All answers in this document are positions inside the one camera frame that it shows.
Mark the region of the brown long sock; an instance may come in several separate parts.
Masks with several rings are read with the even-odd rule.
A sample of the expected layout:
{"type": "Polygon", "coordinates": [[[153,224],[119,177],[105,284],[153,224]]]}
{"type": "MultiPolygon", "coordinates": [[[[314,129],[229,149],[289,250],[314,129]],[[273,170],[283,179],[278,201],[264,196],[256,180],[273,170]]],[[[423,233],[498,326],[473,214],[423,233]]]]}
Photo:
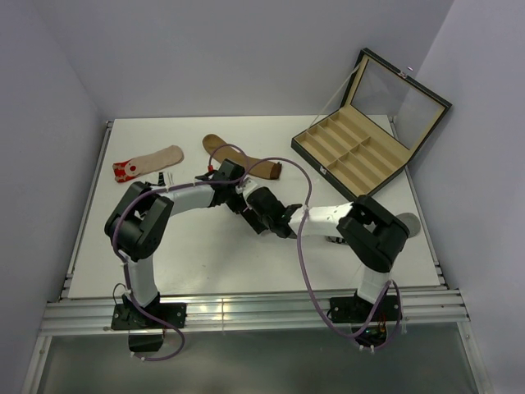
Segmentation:
{"type": "MultiPolygon", "coordinates": [[[[243,155],[241,152],[228,145],[221,137],[215,134],[205,135],[202,140],[202,145],[205,151],[209,154],[210,159],[214,159],[219,163],[229,159],[232,162],[243,166],[244,168],[248,168],[259,161],[259,158],[243,155]]],[[[265,161],[258,164],[255,168],[252,168],[249,171],[249,174],[264,180],[273,181],[280,178],[281,169],[281,163],[265,161]]]]}

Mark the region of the grey striped sock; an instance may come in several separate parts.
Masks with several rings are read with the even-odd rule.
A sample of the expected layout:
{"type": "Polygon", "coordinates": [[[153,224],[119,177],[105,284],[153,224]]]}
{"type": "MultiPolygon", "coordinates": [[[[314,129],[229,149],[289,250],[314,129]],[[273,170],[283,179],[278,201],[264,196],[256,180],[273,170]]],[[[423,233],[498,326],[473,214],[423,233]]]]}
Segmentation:
{"type": "MultiPolygon", "coordinates": [[[[400,213],[396,217],[409,229],[409,238],[417,236],[421,231],[422,224],[416,214],[400,213]]],[[[326,236],[325,240],[337,245],[347,244],[345,239],[342,237],[326,236]]]]}

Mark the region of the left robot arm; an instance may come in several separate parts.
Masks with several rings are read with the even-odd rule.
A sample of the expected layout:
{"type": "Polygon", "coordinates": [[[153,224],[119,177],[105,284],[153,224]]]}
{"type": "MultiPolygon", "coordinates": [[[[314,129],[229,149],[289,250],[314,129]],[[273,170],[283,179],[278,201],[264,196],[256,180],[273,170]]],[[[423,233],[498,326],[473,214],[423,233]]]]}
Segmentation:
{"type": "Polygon", "coordinates": [[[124,264],[127,297],[133,304],[130,318],[150,328],[160,317],[154,303],[159,291],[154,279],[153,254],[160,245],[170,218],[198,208],[213,208],[242,198],[236,186],[245,169],[225,160],[217,170],[178,186],[132,183],[111,213],[104,232],[116,256],[124,264]]]}

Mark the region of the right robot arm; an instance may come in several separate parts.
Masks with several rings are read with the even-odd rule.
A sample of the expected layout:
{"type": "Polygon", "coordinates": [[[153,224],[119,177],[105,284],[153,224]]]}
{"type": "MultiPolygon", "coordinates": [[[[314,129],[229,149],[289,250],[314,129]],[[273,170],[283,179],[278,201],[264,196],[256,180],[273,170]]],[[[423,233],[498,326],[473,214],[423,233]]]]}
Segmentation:
{"type": "Polygon", "coordinates": [[[410,237],[409,228],[398,217],[367,195],[350,203],[309,208],[301,204],[284,206],[266,186],[243,185],[236,191],[263,228],[280,238],[343,239],[364,266],[354,302],[357,315],[371,320],[383,310],[380,293],[410,237]]]}

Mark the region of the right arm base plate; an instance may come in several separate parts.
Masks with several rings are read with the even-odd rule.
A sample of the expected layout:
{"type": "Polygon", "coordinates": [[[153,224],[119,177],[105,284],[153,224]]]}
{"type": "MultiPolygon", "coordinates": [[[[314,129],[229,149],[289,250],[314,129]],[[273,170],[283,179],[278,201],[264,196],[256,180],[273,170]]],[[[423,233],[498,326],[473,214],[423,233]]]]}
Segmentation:
{"type": "MultiPolygon", "coordinates": [[[[354,296],[332,297],[327,317],[333,323],[364,323],[373,304],[354,296]]],[[[396,321],[399,317],[399,301],[394,295],[386,295],[372,317],[372,323],[396,321]]]]}

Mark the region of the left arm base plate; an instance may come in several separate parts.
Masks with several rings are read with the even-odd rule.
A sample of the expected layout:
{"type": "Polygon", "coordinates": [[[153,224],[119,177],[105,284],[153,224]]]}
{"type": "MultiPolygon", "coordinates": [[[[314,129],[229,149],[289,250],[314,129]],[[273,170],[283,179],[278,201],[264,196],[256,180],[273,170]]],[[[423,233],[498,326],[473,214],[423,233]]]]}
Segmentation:
{"type": "Polygon", "coordinates": [[[113,311],[111,330],[161,329],[166,327],[163,323],[168,323],[175,328],[183,328],[186,310],[187,304],[185,303],[161,303],[152,308],[146,308],[147,315],[145,315],[132,304],[119,304],[113,311]]]}

